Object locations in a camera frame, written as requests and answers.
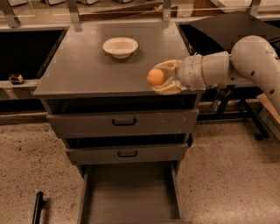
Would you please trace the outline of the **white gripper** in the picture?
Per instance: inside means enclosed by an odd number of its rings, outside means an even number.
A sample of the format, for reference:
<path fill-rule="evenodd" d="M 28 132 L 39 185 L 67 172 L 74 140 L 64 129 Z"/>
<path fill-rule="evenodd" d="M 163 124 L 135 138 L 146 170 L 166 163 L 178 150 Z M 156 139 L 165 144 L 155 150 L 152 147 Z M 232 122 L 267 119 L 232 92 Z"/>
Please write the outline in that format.
<path fill-rule="evenodd" d="M 163 85 L 152 87 L 158 95 L 176 95 L 183 90 L 204 90 L 206 83 L 202 74 L 203 56 L 196 54 L 183 60 L 171 59 L 153 67 L 165 76 L 176 76 L 178 80 L 168 79 Z"/>

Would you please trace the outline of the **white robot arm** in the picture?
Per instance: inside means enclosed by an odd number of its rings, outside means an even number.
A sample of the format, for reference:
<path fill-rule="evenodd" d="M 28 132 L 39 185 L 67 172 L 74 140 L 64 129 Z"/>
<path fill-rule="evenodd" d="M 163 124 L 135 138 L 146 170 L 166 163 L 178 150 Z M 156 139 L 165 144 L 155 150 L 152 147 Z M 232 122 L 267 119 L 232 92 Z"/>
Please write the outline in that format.
<path fill-rule="evenodd" d="M 259 36 L 241 38 L 230 52 L 167 60 L 147 74 L 147 82 L 159 95 L 244 81 L 257 85 L 280 112 L 280 59 L 272 45 Z"/>

